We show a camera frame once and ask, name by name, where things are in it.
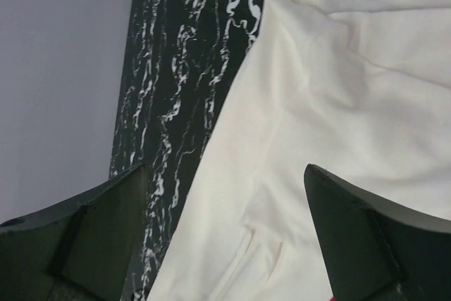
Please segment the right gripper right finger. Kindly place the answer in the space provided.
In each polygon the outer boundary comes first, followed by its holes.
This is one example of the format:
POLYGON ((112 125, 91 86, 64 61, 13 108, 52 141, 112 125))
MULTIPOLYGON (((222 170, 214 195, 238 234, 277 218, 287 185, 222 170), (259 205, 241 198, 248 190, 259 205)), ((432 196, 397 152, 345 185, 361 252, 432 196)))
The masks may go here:
POLYGON ((335 300, 450 299, 450 221, 313 164, 304 187, 335 300))

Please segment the white t-shirt red print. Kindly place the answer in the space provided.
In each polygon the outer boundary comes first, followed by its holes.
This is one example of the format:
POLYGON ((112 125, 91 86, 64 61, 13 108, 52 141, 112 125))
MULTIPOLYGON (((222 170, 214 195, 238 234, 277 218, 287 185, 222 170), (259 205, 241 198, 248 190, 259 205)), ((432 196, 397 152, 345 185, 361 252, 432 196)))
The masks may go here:
POLYGON ((150 300, 328 300, 316 164, 450 217, 450 0, 265 0, 150 300))

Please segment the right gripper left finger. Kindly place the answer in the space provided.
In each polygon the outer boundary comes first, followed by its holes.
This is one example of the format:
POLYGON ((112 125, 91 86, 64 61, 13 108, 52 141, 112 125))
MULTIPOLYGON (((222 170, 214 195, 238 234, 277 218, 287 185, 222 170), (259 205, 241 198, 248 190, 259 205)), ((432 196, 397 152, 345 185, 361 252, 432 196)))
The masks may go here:
POLYGON ((2 300, 119 300, 143 234, 147 167, 1 224, 2 300))

